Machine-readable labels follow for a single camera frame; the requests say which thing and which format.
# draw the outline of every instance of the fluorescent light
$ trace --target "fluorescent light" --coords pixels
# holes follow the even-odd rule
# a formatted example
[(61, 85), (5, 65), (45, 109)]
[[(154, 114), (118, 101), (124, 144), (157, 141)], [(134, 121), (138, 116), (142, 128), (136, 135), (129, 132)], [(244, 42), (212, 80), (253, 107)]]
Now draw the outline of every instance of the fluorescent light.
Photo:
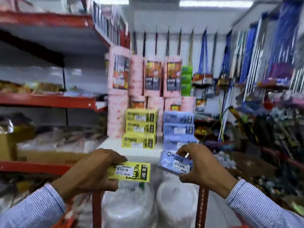
[(253, 0), (180, 0), (180, 7), (250, 8)]
[(128, 5), (129, 0), (94, 0), (101, 5)]

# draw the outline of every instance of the white shelf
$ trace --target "white shelf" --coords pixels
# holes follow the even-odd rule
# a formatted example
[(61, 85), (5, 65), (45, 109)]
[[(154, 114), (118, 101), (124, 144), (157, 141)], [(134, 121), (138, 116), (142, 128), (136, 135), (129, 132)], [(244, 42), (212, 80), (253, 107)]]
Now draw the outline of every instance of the white shelf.
[(157, 138), (157, 144), (154, 150), (122, 148), (121, 142), (121, 138), (107, 138), (98, 148), (112, 149), (126, 156), (128, 161), (158, 164), (161, 151), (163, 151), (162, 137)]

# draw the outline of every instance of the sleeve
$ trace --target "sleeve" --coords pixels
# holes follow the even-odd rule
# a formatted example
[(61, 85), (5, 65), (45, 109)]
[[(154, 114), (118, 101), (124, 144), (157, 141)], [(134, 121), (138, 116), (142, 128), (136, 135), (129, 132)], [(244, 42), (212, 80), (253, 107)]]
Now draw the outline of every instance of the sleeve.
[(245, 180), (240, 180), (234, 186), (226, 203), (253, 227), (304, 228), (304, 218), (282, 209)]
[(65, 203), (48, 184), (1, 214), (0, 228), (49, 228), (64, 212)]

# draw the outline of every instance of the hand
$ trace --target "hand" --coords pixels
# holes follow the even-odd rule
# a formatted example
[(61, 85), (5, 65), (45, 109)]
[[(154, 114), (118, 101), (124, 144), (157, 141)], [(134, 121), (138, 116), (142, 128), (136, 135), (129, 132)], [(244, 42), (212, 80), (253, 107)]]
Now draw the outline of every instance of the hand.
[(125, 156), (111, 149), (96, 149), (53, 181), (52, 186), (64, 201), (84, 192), (116, 191), (118, 180), (108, 179), (106, 173), (112, 163), (125, 161)]
[(216, 160), (206, 146), (189, 143), (177, 151), (182, 157), (187, 153), (193, 161), (193, 169), (188, 174), (181, 174), (180, 181), (206, 187), (225, 199), (238, 180)]

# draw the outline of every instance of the person's left hand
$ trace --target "person's left hand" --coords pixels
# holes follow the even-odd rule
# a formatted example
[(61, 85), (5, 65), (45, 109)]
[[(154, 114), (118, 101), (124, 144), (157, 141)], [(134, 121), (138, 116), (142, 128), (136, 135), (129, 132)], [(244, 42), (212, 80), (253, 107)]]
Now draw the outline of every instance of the person's left hand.
[(106, 173), (112, 163), (125, 161), (125, 156), (111, 149), (96, 149), (51, 185), (64, 201), (84, 192), (116, 191), (118, 180), (108, 179)]

